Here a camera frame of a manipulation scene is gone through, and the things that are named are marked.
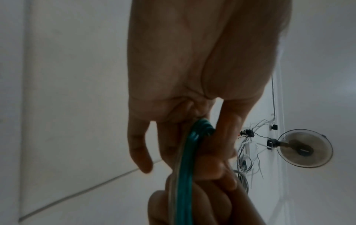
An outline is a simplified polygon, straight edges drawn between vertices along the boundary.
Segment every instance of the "palm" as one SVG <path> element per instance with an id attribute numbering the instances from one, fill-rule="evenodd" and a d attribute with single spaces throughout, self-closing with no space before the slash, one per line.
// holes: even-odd
<path id="1" fill-rule="evenodd" d="M 230 156 L 243 120 L 271 76 L 287 3 L 133 1 L 128 138 L 139 166 L 149 159 L 144 133 L 150 121 L 157 121 L 161 155 L 171 164 L 182 123 L 208 117 L 217 97 L 224 99 L 214 135 L 219 144 L 210 148 Z M 140 169 L 149 172 L 151 167 Z"/>

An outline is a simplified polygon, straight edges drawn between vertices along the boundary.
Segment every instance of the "round fan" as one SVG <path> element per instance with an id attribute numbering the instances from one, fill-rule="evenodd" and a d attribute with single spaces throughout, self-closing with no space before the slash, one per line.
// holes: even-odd
<path id="1" fill-rule="evenodd" d="M 299 167 L 320 167 L 333 156 L 333 147 L 326 136 L 306 129 L 287 131 L 278 138 L 277 146 L 285 161 Z"/>

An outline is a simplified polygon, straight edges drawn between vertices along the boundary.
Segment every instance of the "blue-green flexible strip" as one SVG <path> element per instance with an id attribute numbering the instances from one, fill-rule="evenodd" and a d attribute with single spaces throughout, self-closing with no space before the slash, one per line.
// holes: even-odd
<path id="1" fill-rule="evenodd" d="M 187 136 L 178 177 L 175 225 L 193 225 L 192 184 L 195 153 L 203 138 L 212 135 L 214 130 L 208 120 L 200 119 L 194 123 Z"/>

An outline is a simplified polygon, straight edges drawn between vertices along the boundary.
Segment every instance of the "human hand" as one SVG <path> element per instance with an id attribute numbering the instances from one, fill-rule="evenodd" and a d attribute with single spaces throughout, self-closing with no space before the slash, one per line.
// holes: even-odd
<path id="1" fill-rule="evenodd" d="M 168 183 L 165 191 L 156 191 L 149 199 L 150 225 L 169 224 Z M 213 181 L 194 182 L 192 215 L 194 225 L 265 225 L 241 184 L 233 191 L 225 191 Z"/>
<path id="2" fill-rule="evenodd" d="M 220 168 L 234 154 L 241 126 L 270 79 L 290 0 L 133 0 L 129 37 L 130 155 L 141 171 L 152 170 L 145 144 L 157 122 L 162 159 L 173 166 L 187 124 L 208 118 L 224 99 L 216 132 L 202 144 L 204 169 Z"/>

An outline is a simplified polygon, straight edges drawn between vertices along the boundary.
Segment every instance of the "coiled teal wire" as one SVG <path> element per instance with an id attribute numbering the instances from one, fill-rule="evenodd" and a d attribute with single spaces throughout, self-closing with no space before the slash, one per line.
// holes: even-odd
<path id="1" fill-rule="evenodd" d="M 175 225 L 193 225 L 192 183 L 195 154 L 205 136 L 213 134 L 215 129 L 207 119 L 196 121 L 184 144 L 179 169 Z"/>

